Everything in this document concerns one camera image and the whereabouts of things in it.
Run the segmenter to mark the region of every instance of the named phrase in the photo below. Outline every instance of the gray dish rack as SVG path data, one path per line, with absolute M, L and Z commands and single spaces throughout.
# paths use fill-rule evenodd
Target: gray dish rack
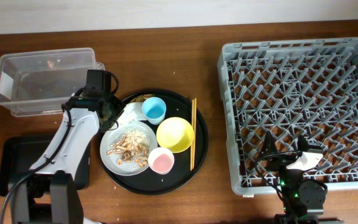
M 234 193 L 275 193 L 254 167 L 267 131 L 279 151 L 294 150 L 301 134 L 323 148 L 306 178 L 358 189 L 358 38 L 226 44 L 218 74 Z

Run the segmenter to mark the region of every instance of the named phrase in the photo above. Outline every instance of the white plate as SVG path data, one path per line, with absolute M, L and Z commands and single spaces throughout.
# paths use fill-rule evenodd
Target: white plate
M 118 165 L 117 160 L 120 159 L 122 155 L 116 155 L 114 153 L 109 156 L 107 155 L 107 151 L 110 150 L 110 145 L 116 142 L 118 138 L 129 129 L 140 129 L 146 134 L 147 138 L 150 140 L 149 153 L 158 147 L 157 138 L 155 137 L 153 130 L 147 126 L 147 124 L 140 121 L 131 121 L 124 126 L 120 126 L 117 130 L 107 131 L 100 143 L 100 156 L 103 164 L 111 172 L 118 175 L 130 176 L 140 174 L 149 167 L 148 164 L 143 167 L 139 167 L 134 160 L 132 162 L 122 162 L 121 165 Z

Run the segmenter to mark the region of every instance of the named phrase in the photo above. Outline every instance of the chopsticks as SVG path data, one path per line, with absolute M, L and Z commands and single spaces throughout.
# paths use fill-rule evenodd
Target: chopsticks
M 194 169 L 194 160 L 196 155 L 197 98 L 191 100 L 191 126 L 194 131 L 194 140 L 190 147 L 190 171 Z

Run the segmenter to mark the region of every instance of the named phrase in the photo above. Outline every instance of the blue cup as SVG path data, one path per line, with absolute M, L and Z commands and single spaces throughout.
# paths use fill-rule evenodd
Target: blue cup
M 167 106 L 165 102 L 158 97 L 151 97 L 144 101 L 142 112 L 147 120 L 154 125 L 160 124 L 165 118 Z

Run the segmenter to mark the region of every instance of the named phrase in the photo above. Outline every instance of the wall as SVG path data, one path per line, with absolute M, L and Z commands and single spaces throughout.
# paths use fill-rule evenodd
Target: wall
M 0 34 L 341 19 L 357 0 L 0 0 Z

